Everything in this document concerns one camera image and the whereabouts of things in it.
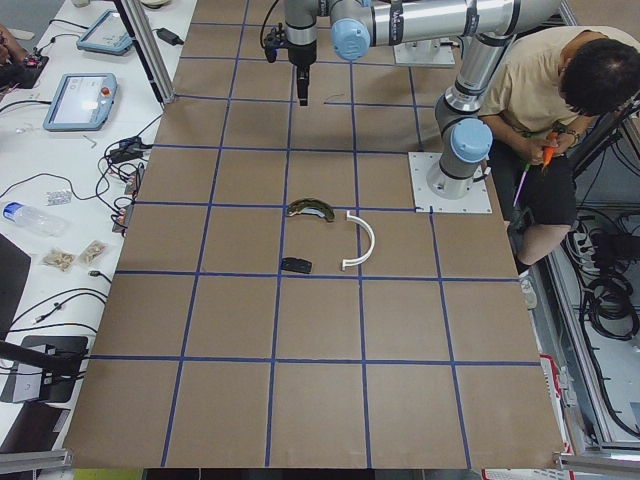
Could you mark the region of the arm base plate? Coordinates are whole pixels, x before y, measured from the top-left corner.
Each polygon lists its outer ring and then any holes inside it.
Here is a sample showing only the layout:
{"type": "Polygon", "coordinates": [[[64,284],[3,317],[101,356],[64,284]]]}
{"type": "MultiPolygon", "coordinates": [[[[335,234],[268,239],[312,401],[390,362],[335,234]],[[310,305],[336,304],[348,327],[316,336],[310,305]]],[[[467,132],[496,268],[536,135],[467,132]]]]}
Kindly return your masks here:
{"type": "Polygon", "coordinates": [[[440,168],[438,152],[409,152],[409,172],[418,213],[492,214],[481,165],[467,179],[453,179],[440,168]]]}
{"type": "Polygon", "coordinates": [[[427,68],[453,68],[453,49],[459,43],[449,38],[407,42],[393,47],[397,65],[427,68]]]}

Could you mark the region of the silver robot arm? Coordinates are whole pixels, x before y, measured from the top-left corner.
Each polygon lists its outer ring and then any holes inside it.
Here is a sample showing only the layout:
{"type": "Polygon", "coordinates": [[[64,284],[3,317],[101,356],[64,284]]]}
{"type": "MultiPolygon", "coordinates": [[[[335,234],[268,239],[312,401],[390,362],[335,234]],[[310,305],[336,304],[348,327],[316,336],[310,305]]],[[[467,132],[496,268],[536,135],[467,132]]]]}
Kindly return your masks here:
{"type": "Polygon", "coordinates": [[[464,197],[493,136],[478,120],[485,92],[517,34],[555,14],[557,1],[287,1],[284,20],[262,40],[269,62],[284,50],[295,67],[300,105],[308,103],[317,59],[317,20],[329,21],[335,54],[354,62],[375,47],[396,53],[445,38],[460,43],[451,84],[434,104],[442,153],[425,176],[436,195],[464,197]]]}

